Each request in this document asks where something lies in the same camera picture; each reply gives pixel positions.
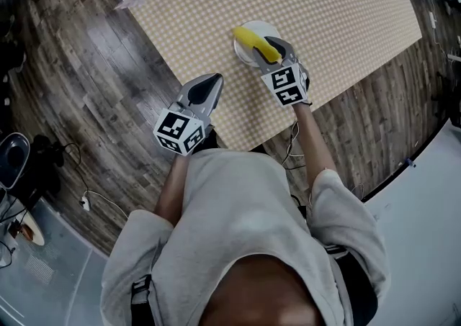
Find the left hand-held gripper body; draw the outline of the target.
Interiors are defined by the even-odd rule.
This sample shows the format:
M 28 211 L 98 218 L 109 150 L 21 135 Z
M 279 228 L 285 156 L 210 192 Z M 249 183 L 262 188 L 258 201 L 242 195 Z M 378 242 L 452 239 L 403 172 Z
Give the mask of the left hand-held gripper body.
M 153 134 L 161 147 L 187 156 L 205 139 L 210 125 L 210 113 L 205 107 L 175 101 L 161 111 Z

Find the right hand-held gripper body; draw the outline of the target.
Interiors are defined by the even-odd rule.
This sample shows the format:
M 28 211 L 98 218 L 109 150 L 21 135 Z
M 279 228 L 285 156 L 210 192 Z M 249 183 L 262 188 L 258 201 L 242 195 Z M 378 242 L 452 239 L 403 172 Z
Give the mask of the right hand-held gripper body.
M 262 81 L 281 107 L 308 104 L 310 79 L 303 65 L 295 63 L 261 76 Z

